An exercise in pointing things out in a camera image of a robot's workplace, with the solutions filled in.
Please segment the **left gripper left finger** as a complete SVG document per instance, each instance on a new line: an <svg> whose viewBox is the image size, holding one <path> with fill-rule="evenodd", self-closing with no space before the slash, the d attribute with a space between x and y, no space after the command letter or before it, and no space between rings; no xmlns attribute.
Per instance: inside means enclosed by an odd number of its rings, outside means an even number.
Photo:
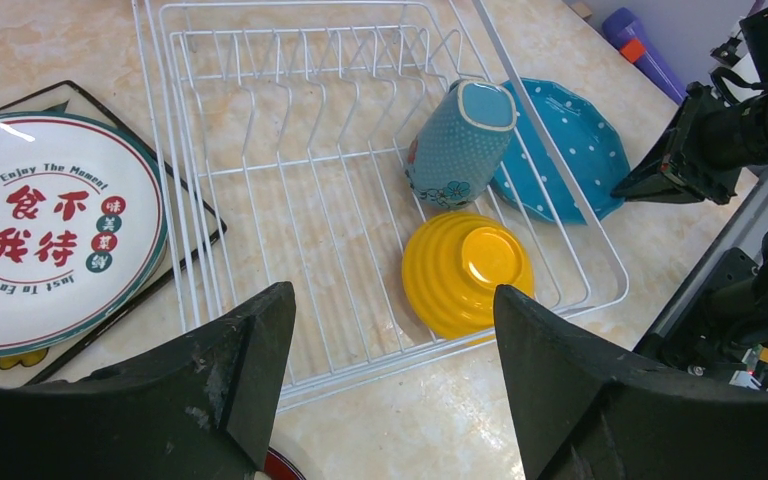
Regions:
<svg viewBox="0 0 768 480"><path fill-rule="evenodd" d="M266 463L296 317L277 282L75 381L0 388L0 479L251 479Z"/></svg>

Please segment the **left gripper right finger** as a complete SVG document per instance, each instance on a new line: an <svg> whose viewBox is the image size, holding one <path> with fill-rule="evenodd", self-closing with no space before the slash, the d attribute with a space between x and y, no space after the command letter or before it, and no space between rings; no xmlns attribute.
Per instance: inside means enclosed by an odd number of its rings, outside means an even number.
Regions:
<svg viewBox="0 0 768 480"><path fill-rule="evenodd" d="M493 300L529 479L768 479L768 392L664 366L510 285Z"/></svg>

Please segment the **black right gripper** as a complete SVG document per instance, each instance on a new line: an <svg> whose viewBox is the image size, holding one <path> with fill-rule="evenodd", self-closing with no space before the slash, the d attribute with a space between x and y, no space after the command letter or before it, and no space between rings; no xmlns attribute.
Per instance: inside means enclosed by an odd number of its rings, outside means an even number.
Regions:
<svg viewBox="0 0 768 480"><path fill-rule="evenodd" d="M641 162L611 191L629 202L726 205L741 167L740 110L711 86L692 82L668 128Z"/></svg>

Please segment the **blue polka dot plate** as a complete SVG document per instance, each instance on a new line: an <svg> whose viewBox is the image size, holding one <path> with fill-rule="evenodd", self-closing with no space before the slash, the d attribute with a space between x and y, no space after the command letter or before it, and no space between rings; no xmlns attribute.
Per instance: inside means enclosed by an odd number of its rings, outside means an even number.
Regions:
<svg viewBox="0 0 768 480"><path fill-rule="evenodd" d="M623 206L613 188L630 173L619 134L595 106L562 85L521 79L538 115L598 219ZM555 216L583 224L584 216L561 178L536 128L516 101L518 133L511 139L490 187L506 204L547 222Z"/></svg>

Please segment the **blue floral mug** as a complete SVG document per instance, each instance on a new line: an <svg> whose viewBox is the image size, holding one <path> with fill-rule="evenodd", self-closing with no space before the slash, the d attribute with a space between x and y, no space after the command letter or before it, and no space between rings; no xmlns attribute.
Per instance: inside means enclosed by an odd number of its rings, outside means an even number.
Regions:
<svg viewBox="0 0 768 480"><path fill-rule="evenodd" d="M474 202L499 168L516 123L508 89L452 83L409 147L405 175L417 200L445 210Z"/></svg>

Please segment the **yellow ribbed bowl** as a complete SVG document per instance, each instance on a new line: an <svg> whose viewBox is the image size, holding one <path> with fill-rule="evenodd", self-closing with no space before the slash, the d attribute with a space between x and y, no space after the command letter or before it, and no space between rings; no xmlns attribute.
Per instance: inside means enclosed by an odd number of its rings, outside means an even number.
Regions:
<svg viewBox="0 0 768 480"><path fill-rule="evenodd" d="M456 340L494 328L500 285L533 297L531 259L500 222L465 211L437 215L410 237L401 264L408 303L436 336Z"/></svg>

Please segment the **white wire dish rack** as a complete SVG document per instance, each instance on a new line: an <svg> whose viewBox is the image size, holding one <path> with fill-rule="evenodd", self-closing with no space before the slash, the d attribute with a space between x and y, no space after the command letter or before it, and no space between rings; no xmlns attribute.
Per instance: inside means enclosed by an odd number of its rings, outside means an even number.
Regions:
<svg viewBox="0 0 768 480"><path fill-rule="evenodd" d="M449 86L515 76L485 1L136 1L183 328L296 291L287 411L476 349L411 311L401 255L435 214L408 148Z"/></svg>

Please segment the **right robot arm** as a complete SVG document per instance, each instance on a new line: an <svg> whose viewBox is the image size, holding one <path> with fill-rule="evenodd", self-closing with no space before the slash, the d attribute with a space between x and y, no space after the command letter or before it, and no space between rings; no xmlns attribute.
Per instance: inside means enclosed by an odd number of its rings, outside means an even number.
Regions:
<svg viewBox="0 0 768 480"><path fill-rule="evenodd" d="M768 7L739 23L759 74L725 67L711 85L692 82L643 160L612 190L626 201L727 204L744 167L768 165Z"/></svg>

